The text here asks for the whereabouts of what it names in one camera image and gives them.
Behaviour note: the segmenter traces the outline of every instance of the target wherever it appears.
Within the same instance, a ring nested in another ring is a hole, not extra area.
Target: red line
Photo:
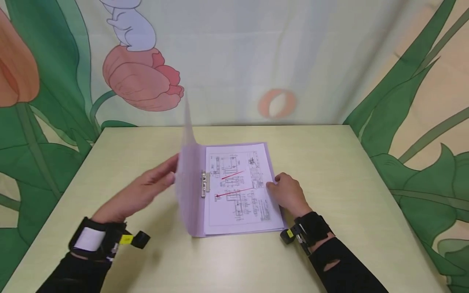
[[[226,178],[228,178],[228,177],[231,177],[231,176],[235,176],[236,174],[239,174],[239,173],[242,173],[242,172],[244,172],[244,170],[241,171],[241,172],[235,173],[235,174],[228,175],[227,177],[223,177],[222,180],[223,180],[223,179],[226,179]]]
[[[254,187],[251,187],[251,188],[248,188],[248,189],[243,189],[243,190],[232,191],[232,192],[224,193],[222,195],[232,194],[232,193],[241,192],[241,191],[245,191],[245,190],[249,190],[249,189],[254,189]]]

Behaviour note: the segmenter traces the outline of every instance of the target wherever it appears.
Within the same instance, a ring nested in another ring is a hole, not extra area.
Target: black sleeve
[[[324,267],[332,260],[340,262],[328,271]],[[328,293],[387,292],[376,277],[337,238],[322,244],[310,255],[310,261]]]
[[[111,263],[94,262],[67,253],[37,293],[99,293]]]

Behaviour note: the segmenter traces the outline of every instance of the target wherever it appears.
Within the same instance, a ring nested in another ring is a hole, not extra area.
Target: fabric backdrop
[[[180,125],[185,98],[195,125],[349,124],[442,280],[469,290],[469,0],[0,9],[0,290],[102,129]]]

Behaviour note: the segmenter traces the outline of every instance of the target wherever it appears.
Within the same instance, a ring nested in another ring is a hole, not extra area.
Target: purple folder
[[[182,134],[182,147],[179,153],[179,162],[176,172],[176,196],[179,202],[180,213],[187,231],[194,237],[207,237],[204,233],[204,198],[202,197],[202,171],[205,170],[205,145],[196,142],[192,131],[189,103],[186,100],[185,122]],[[236,145],[252,145],[260,143],[242,143]],[[267,154],[270,173],[273,178],[273,168],[270,161],[267,143],[263,143]]]

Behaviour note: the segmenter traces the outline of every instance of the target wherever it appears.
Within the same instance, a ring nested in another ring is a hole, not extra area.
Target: yellow tag
[[[122,235],[121,241],[119,241],[119,244],[130,244],[133,238],[134,238],[133,235]]]

